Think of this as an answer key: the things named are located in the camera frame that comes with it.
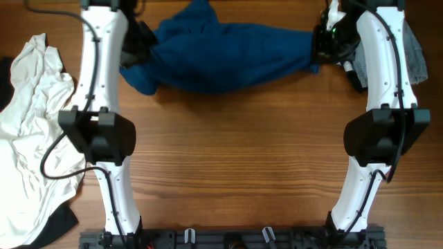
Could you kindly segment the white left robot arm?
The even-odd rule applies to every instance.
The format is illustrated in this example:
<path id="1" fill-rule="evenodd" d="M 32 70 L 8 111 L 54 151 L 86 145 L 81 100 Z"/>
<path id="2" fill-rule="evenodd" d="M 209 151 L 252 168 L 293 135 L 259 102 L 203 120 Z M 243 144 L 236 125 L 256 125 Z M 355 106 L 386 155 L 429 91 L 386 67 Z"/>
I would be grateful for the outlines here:
<path id="1" fill-rule="evenodd" d="M 102 248 L 147 248 L 129 173 L 136 144 L 133 122 L 120 114 L 118 71 L 147 57 L 154 36 L 136 21 L 135 1 L 81 1 L 82 59 L 78 88 L 58 122 L 98 179 L 106 212 L 96 243 Z"/>

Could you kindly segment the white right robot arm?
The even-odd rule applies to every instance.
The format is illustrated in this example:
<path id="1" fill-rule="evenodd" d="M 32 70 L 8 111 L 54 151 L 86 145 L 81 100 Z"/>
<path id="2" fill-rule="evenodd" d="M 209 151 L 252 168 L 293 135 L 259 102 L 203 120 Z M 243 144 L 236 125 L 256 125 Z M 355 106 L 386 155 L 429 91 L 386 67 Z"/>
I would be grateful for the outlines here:
<path id="1" fill-rule="evenodd" d="M 314 31 L 318 63 L 343 63 L 362 46 L 366 65 L 366 110 L 345 127 L 349 167 L 328 216 L 332 232 L 342 237 L 366 231 L 381 182 L 392 180 L 399 159 L 431 121 L 410 82 L 404 8 L 403 1 L 327 1 Z"/>

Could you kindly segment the blue t-shirt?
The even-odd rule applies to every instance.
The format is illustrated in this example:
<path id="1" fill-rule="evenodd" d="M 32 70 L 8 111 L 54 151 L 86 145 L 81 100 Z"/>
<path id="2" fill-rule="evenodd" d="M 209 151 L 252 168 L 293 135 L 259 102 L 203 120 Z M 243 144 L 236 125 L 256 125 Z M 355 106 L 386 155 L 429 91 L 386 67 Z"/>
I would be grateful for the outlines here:
<path id="1" fill-rule="evenodd" d="M 120 74 L 139 93 L 161 84 L 204 94 L 228 93 L 286 77 L 317 73 L 313 33 L 261 24 L 221 23 L 208 1 L 192 1 L 154 30 L 156 44 L 141 64 Z"/>

